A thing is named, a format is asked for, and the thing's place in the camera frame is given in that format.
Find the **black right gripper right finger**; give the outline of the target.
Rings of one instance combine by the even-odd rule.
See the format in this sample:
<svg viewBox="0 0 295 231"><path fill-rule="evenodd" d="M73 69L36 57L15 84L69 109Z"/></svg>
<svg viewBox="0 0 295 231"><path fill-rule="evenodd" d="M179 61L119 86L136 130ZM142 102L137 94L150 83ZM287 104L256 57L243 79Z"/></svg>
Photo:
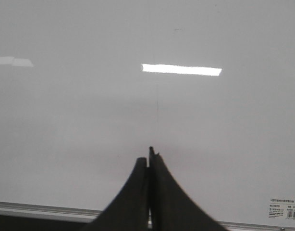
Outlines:
<svg viewBox="0 0 295 231"><path fill-rule="evenodd" d="M153 147L149 147L149 206L154 231L226 230L183 191Z"/></svg>

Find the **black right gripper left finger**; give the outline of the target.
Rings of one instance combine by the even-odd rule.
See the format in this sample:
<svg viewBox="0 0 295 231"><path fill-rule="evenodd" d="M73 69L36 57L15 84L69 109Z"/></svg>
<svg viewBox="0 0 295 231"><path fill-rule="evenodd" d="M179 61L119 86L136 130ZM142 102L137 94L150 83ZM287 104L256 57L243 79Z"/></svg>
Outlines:
<svg viewBox="0 0 295 231"><path fill-rule="evenodd" d="M85 225L83 231L147 231L148 230L147 159L140 157L124 186L101 214Z"/></svg>

